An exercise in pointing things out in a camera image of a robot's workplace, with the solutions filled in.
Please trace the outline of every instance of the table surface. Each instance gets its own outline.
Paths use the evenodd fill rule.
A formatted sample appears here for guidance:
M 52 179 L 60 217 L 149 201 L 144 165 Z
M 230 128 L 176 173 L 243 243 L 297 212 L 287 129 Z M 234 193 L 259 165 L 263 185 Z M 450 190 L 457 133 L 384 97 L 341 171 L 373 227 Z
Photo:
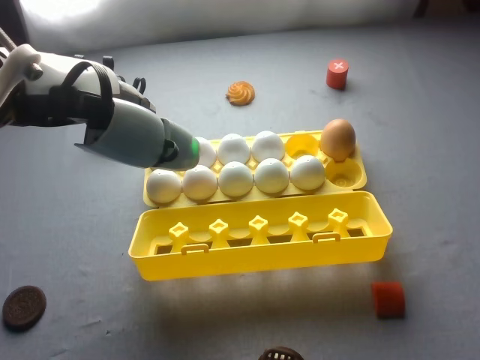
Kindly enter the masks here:
M 75 148 L 83 125 L 0 131 L 0 293 L 41 287 L 3 359 L 477 359 L 480 352 L 480 21 L 296 31 L 117 49 L 158 113 L 196 136 L 318 130 L 349 119 L 394 227 L 384 259 L 149 283 L 128 258 L 143 170 Z M 325 85 L 350 63 L 346 91 Z M 251 82 L 243 108 L 228 85 Z M 371 281 L 401 281 L 407 318 L 379 321 Z

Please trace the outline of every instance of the diamond-shaped carton peg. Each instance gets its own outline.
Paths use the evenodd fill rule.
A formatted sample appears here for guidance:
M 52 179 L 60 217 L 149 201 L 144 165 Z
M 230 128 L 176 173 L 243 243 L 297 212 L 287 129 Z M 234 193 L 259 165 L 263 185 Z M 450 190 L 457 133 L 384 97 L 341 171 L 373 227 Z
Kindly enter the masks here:
M 308 240 L 308 217 L 296 211 L 295 214 L 288 218 L 288 226 L 292 231 L 291 242 L 304 242 Z
M 328 214 L 328 228 L 334 233 L 339 233 L 340 237 L 348 237 L 347 231 L 348 214 L 345 211 L 334 208 L 333 211 Z
M 211 235 L 211 243 L 212 249 L 220 249 L 220 248 L 228 248 L 228 223 L 222 221 L 221 219 L 217 219 L 214 223 L 211 223 L 208 227 L 208 232 Z
M 252 245 L 266 245 L 269 243 L 269 222 L 257 215 L 248 223 L 252 235 Z
M 188 243 L 190 232 L 187 226 L 178 222 L 175 226 L 170 227 L 168 236 L 172 239 L 172 252 L 178 253 L 182 250 L 182 247 Z

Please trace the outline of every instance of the white robot link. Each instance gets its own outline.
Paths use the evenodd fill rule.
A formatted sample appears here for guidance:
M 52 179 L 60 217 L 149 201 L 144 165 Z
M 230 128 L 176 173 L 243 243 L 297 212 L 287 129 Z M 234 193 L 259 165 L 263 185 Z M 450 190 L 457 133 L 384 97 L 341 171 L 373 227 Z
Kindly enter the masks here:
M 188 170 L 200 145 L 185 129 L 156 115 L 143 96 L 145 79 L 128 85 L 103 64 L 15 46 L 0 28 L 0 127 L 86 123 L 89 152 L 135 167 Z

